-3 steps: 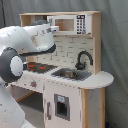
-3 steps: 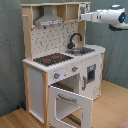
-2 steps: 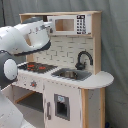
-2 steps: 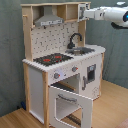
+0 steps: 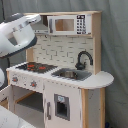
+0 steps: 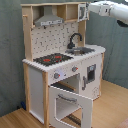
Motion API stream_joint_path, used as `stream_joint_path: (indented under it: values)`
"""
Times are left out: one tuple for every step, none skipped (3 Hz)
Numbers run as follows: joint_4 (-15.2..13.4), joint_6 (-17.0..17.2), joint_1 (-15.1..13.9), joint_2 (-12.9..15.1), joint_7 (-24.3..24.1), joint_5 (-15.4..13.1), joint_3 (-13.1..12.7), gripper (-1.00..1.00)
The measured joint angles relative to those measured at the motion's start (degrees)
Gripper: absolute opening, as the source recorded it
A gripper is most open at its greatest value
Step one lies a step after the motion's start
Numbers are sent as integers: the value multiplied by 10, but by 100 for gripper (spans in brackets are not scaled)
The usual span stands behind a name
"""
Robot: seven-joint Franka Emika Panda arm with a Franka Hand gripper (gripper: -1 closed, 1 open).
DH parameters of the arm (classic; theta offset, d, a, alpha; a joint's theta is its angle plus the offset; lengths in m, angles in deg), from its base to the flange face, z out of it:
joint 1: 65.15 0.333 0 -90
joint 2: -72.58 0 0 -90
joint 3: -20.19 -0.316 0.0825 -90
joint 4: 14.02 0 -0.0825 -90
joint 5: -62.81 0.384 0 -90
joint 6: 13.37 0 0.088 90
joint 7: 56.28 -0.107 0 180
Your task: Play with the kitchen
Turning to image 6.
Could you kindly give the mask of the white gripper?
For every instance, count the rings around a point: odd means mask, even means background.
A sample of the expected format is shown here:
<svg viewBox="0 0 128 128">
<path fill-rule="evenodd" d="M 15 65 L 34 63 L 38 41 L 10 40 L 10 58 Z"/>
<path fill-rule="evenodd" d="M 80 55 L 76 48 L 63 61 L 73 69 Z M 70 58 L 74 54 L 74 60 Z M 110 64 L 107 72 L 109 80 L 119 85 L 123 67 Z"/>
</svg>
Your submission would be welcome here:
<svg viewBox="0 0 128 128">
<path fill-rule="evenodd" d="M 88 10 L 101 15 L 103 11 L 103 2 L 99 1 L 99 2 L 90 3 L 88 6 Z"/>
</svg>

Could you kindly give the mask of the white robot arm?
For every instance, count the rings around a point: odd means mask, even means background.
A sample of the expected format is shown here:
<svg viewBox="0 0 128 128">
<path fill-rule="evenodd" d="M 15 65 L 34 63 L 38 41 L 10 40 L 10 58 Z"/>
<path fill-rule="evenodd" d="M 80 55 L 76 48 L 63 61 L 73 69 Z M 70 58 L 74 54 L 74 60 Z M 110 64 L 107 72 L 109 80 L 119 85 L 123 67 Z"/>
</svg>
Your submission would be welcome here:
<svg viewBox="0 0 128 128">
<path fill-rule="evenodd" d="M 100 16 L 115 18 L 120 27 L 128 27 L 128 5 L 112 1 L 90 3 L 88 9 Z"/>
</svg>

